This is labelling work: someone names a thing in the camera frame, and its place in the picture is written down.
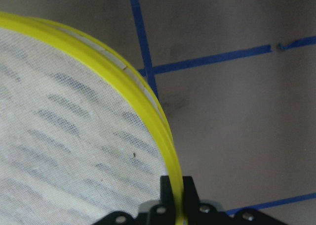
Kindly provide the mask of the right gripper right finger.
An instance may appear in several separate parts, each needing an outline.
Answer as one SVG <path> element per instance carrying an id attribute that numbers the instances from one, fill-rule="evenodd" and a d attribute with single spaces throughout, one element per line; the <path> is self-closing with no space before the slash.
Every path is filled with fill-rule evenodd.
<path id="1" fill-rule="evenodd" d="M 199 196 L 191 176 L 183 176 L 183 205 L 184 209 L 195 209 L 199 204 Z"/>

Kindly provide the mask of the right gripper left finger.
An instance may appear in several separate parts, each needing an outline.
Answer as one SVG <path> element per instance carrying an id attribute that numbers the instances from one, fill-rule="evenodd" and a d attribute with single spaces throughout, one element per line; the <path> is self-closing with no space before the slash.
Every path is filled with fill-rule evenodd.
<path id="1" fill-rule="evenodd" d="M 175 210 L 174 195 L 169 176 L 160 177 L 160 204 L 170 210 Z"/>

